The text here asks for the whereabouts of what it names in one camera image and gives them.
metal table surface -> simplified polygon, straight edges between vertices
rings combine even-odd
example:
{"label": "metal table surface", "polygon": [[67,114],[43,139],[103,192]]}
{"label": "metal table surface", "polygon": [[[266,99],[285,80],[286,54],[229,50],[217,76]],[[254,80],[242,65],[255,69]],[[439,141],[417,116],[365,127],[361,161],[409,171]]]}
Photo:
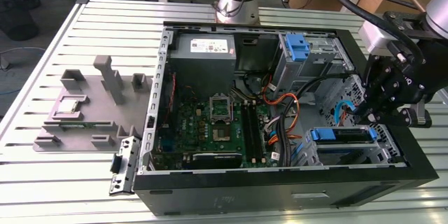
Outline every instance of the metal table surface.
{"label": "metal table surface", "polygon": [[[137,196],[107,196],[111,154],[33,152],[33,139],[61,90],[62,71],[79,69],[82,74],[99,75],[91,62],[102,54],[111,55],[121,75],[151,76],[163,20],[213,22],[213,9],[110,0],[75,4],[0,123],[0,223],[448,221],[448,106],[438,95],[426,105],[433,128],[411,132],[439,179],[353,208],[154,217]],[[362,20],[354,15],[259,8],[259,20],[262,25],[347,29],[362,46],[357,35]]]}

white label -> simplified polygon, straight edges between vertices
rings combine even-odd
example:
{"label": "white label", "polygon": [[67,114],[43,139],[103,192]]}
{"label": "white label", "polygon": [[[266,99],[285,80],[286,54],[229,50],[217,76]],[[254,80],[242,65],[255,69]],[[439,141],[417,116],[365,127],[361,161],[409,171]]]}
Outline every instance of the white label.
{"label": "white label", "polygon": [[267,88],[274,91],[277,89],[277,87],[271,84],[271,83],[267,83]]}
{"label": "white label", "polygon": [[225,39],[193,39],[190,41],[190,52],[219,52],[227,53]]}
{"label": "white label", "polygon": [[271,154],[270,154],[270,159],[273,159],[273,160],[279,160],[279,154],[277,153],[277,152],[271,152]]}

gray carpet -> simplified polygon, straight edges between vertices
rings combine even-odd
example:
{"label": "gray carpet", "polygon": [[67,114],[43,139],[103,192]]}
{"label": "gray carpet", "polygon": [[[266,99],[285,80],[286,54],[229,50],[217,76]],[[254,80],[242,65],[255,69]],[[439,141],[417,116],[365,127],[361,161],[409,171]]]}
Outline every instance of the gray carpet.
{"label": "gray carpet", "polygon": [[[0,52],[15,47],[39,47],[46,48],[55,32],[63,22],[63,19],[73,7],[75,0],[39,0],[41,6],[30,11],[33,19],[38,25],[39,33],[33,39],[15,42],[0,32]],[[171,2],[189,3],[191,0],[170,0]],[[217,0],[193,0],[194,3],[210,4]],[[281,0],[258,0],[259,6],[281,7]],[[17,93],[1,93],[21,88],[27,76],[41,57],[38,50],[17,50],[3,55],[5,60],[11,64],[9,71],[0,70],[0,116],[7,111],[7,108],[17,96]]]}

ram slot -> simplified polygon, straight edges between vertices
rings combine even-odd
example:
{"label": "ram slot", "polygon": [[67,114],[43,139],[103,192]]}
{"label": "ram slot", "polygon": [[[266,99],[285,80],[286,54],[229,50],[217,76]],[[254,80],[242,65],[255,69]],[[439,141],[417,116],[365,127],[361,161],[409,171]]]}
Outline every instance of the ram slot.
{"label": "ram slot", "polygon": [[262,149],[261,149],[261,137],[259,137],[259,129],[258,129],[258,115],[254,105],[249,105],[249,122],[250,122],[250,139],[253,145],[253,156],[257,162],[261,161],[262,158]]}
{"label": "ram slot", "polygon": [[251,162],[254,160],[254,145],[250,130],[250,119],[249,119],[249,107],[247,105],[241,106],[241,118],[242,118],[242,135],[243,135],[243,146],[245,146],[245,160]]}

motherboard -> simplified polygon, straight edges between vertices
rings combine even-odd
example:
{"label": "motherboard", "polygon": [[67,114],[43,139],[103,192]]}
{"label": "motherboard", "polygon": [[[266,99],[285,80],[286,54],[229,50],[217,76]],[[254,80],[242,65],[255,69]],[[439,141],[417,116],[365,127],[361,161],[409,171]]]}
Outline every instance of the motherboard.
{"label": "motherboard", "polygon": [[182,102],[174,122],[159,129],[153,155],[155,169],[275,165],[269,163],[263,146],[262,127],[267,121],[267,107],[250,101]]}

